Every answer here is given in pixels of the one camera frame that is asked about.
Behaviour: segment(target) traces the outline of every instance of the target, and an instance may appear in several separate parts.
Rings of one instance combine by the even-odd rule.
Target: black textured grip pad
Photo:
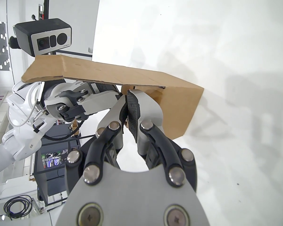
[[[115,85],[112,84],[100,84],[100,83],[95,83],[99,92],[104,92],[107,90],[114,90],[116,92],[119,92],[117,87]]]
[[[122,107],[121,111],[120,111],[120,121],[122,123],[122,128],[124,127],[124,123],[128,117],[128,103],[127,103],[127,96],[125,96],[125,104],[124,106]]]
[[[138,119],[141,116],[138,99],[136,96],[127,91],[127,103],[128,103],[128,123],[129,131],[134,136],[135,142],[137,141],[137,127]]]

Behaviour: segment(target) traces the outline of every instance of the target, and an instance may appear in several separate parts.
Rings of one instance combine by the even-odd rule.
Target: silver bolt
[[[120,128],[120,124],[118,121],[112,121],[111,123],[109,123],[108,128],[115,131]]]
[[[96,136],[97,137],[99,137],[101,134],[102,134],[102,132],[105,130],[105,127],[100,127],[97,131],[96,131]]]
[[[169,178],[173,184],[182,186],[185,183],[186,174],[182,168],[176,166],[169,170]]]
[[[67,161],[69,163],[75,163],[79,160],[79,158],[80,158],[80,152],[77,150],[73,150],[68,154]]]
[[[58,110],[62,110],[62,109],[64,109],[66,107],[66,105],[61,105],[59,108],[58,108]]]
[[[100,176],[100,169],[96,165],[90,165],[83,172],[84,182],[87,184],[94,183]]]
[[[102,225],[103,211],[98,204],[89,203],[83,206],[78,215],[79,226]]]
[[[153,127],[153,123],[151,120],[146,119],[141,122],[141,127],[145,130],[150,130]]]
[[[181,150],[181,156],[187,162],[191,162],[194,159],[193,153],[191,152],[191,150],[187,148],[184,148],[183,150]]]
[[[187,212],[179,205],[171,205],[165,210],[164,223],[166,226],[188,226]]]

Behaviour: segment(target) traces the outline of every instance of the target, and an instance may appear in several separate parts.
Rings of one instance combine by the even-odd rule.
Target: camera lens
[[[37,43],[38,43],[39,51],[47,49],[47,48],[50,47],[49,37],[44,37],[44,38],[37,39]]]

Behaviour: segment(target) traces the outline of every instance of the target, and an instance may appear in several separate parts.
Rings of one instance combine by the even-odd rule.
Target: cardboard flap
[[[22,76],[22,82],[62,78],[134,86],[196,86],[164,72],[110,65],[64,55],[36,56],[35,61]]]
[[[109,65],[63,55],[36,56],[22,76],[25,83],[62,78],[122,85],[122,93],[139,89],[153,98],[163,112],[167,137],[182,136],[194,115],[203,88],[169,74],[118,65]]]

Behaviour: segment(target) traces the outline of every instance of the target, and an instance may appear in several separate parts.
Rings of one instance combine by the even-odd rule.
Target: camera
[[[14,31],[19,47],[33,57],[71,45],[71,26],[57,18],[18,23]]]

